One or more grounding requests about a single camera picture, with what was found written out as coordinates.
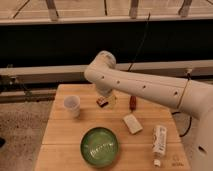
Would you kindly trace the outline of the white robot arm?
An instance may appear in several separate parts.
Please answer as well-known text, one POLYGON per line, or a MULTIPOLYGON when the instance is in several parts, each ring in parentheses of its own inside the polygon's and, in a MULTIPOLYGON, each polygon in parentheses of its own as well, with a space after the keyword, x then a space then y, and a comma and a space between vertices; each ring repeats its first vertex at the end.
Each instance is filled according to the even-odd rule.
POLYGON ((192 171, 213 171, 213 85, 184 78, 124 72, 115 69, 116 58, 100 51, 84 77, 102 96, 113 89, 178 109, 199 120, 192 171))

